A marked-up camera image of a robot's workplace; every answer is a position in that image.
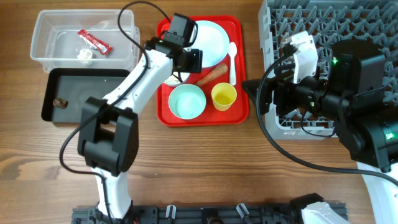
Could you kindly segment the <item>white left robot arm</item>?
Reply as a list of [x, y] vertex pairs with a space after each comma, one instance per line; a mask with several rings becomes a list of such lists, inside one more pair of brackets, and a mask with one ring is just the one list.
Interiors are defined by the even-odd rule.
[[173, 72], [201, 73], [202, 51], [191, 49], [198, 24], [175, 14], [160, 37], [149, 40], [142, 58], [124, 81], [103, 99], [83, 105], [78, 153], [96, 176], [100, 201], [90, 220], [132, 223], [127, 172], [139, 148], [138, 115]]

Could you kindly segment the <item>light blue bowl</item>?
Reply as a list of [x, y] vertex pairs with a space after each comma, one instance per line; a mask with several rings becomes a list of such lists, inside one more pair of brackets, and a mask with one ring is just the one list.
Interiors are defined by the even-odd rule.
[[190, 73], [173, 72], [173, 74], [171, 74], [171, 76], [169, 76], [168, 79], [166, 79], [164, 81], [164, 84], [167, 86], [176, 87], [181, 84], [184, 84], [187, 81], [189, 76], [190, 76]]

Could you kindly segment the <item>yellow plastic cup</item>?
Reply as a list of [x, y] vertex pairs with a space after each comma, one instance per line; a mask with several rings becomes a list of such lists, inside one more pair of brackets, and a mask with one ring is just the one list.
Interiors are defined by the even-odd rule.
[[237, 91], [229, 83], [219, 83], [211, 91], [211, 99], [218, 111], [226, 111], [237, 99]]

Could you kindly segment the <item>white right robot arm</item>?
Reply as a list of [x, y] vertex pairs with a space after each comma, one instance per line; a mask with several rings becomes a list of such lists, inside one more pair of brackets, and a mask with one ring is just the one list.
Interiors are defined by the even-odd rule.
[[397, 106], [384, 101], [386, 58], [366, 40], [332, 45], [331, 70], [319, 78], [313, 44], [287, 43], [283, 56], [262, 78], [243, 82], [243, 90], [262, 118], [275, 105], [278, 116], [301, 108], [333, 121], [333, 134], [349, 150], [369, 192], [375, 221], [397, 222]]

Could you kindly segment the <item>brown food scrap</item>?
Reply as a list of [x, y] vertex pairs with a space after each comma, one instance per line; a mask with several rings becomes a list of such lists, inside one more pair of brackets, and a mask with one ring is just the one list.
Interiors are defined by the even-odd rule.
[[64, 110], [68, 106], [68, 101], [62, 98], [56, 98], [53, 100], [53, 106], [55, 108]]

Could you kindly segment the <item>white rice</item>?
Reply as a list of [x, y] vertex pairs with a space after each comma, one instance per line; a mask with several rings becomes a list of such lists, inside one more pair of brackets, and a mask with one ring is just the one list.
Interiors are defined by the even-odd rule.
[[166, 79], [164, 81], [164, 83], [168, 86], [176, 86], [176, 85], [181, 84], [181, 81], [172, 75], [172, 76], [169, 76], [168, 79]]

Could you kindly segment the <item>mint green bowl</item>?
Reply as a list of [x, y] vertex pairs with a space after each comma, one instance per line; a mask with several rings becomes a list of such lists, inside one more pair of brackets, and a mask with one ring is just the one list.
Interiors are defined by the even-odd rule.
[[206, 96], [200, 87], [183, 84], [172, 90], [169, 109], [178, 118], [189, 120], [198, 117], [206, 108]]

